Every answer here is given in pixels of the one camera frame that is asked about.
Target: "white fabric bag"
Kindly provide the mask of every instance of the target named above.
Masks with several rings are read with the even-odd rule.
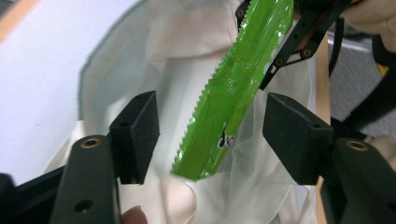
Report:
[[[268,91],[305,106],[315,100],[309,62],[281,69],[257,93],[217,174],[197,182],[170,174],[198,96],[237,36],[240,3],[152,0],[132,7],[84,67],[81,121],[48,170],[66,162],[80,137],[107,134],[134,96],[155,90],[161,135],[145,185],[120,186],[122,211],[141,205],[148,223],[316,223],[315,188],[297,186],[262,137]]]

